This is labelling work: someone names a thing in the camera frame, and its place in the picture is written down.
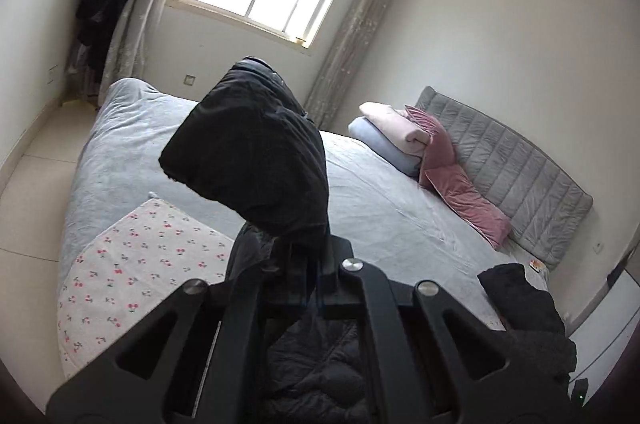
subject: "light blue bedsheet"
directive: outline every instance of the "light blue bedsheet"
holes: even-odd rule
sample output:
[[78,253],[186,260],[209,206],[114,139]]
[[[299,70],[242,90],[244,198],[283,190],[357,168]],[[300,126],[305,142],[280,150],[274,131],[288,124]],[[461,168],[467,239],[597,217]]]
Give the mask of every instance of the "light blue bedsheet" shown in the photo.
[[[172,182],[158,165],[166,142],[196,103],[165,95],[136,79],[111,86],[78,162],[60,255],[62,285],[82,249],[148,200],[153,191],[200,222],[235,238],[242,219]],[[546,289],[528,266],[530,254],[511,240],[495,251],[470,225],[414,179],[364,143],[322,133],[330,186],[332,232],[354,254],[391,279],[440,283],[489,327],[502,325],[476,275],[500,263],[526,264],[527,279]]]

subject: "bed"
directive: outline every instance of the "bed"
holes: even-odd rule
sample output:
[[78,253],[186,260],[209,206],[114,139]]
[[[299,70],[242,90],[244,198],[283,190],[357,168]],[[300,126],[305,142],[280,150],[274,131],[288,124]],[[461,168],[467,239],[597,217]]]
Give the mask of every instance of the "bed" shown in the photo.
[[[136,79],[123,79],[110,88],[80,155],[65,218],[58,337],[67,377],[184,280],[197,276],[215,282],[224,277],[222,262],[229,257],[225,248],[244,221],[172,182],[158,164],[161,150],[195,105]],[[488,328],[502,330],[478,273],[498,264],[521,263],[529,283],[546,290],[549,271],[562,260],[593,200],[540,149],[481,112],[431,87],[422,92],[417,106],[440,119],[475,187],[510,217],[510,237],[495,251],[436,194],[420,188],[364,143],[321,133],[332,233],[350,240],[357,257],[391,279],[408,284],[435,280]],[[186,224],[184,231],[179,223]],[[154,230],[143,237],[151,226]],[[163,239],[146,247],[127,241],[141,236],[140,241],[151,242],[146,238],[151,234]],[[185,234],[191,234],[189,251],[183,248],[188,245],[165,245],[165,237]],[[109,251],[103,241],[109,241]],[[203,242],[202,248],[196,245]],[[212,247],[216,252],[205,253]],[[204,260],[197,263],[200,258],[185,266],[185,256],[196,249],[207,259],[215,258],[218,269],[205,269]],[[162,256],[165,251],[172,253],[171,259]],[[542,261],[540,272],[529,267],[533,258]],[[125,266],[121,260],[129,261]],[[153,289],[152,302],[143,296]],[[271,380],[261,410],[269,417],[265,422],[281,422],[283,416],[300,422],[368,422],[355,324],[325,322],[315,314],[310,305],[303,319],[267,351]],[[311,336],[314,346],[308,345]],[[550,357],[538,358],[555,364]],[[346,381],[349,390],[335,389]]]
[[[150,193],[230,238],[243,220],[170,181],[158,165],[162,148],[196,103],[147,83],[114,84],[79,158],[66,211],[59,289],[82,249]],[[450,210],[366,145],[322,133],[330,184],[332,232],[391,279],[433,279],[488,327],[502,324],[477,274],[500,263],[525,264],[527,280],[546,289],[548,271],[566,251],[591,197],[533,144],[495,120],[427,87],[417,106],[450,133],[458,161],[478,190],[512,219],[498,251]],[[528,266],[539,258],[546,267]]]

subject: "black metal bracket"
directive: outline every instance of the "black metal bracket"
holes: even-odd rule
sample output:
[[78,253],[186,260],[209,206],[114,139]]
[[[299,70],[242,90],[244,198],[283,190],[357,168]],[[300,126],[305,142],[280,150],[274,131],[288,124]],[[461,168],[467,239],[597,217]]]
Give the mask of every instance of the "black metal bracket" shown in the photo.
[[54,393],[53,424],[259,422],[267,320],[300,318],[315,291],[329,320],[358,322],[370,419],[566,423],[566,393],[437,283],[390,281],[328,238],[320,256],[281,245],[234,281],[189,280]]

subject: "wall outlet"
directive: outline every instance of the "wall outlet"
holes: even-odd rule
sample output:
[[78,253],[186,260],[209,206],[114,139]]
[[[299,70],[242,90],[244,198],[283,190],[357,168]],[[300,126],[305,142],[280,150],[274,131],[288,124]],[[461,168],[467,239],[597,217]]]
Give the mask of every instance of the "wall outlet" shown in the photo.
[[60,73],[60,65],[59,64],[49,68],[49,71],[47,72],[47,84],[51,84],[53,81],[55,81],[55,79],[58,77],[59,73]]

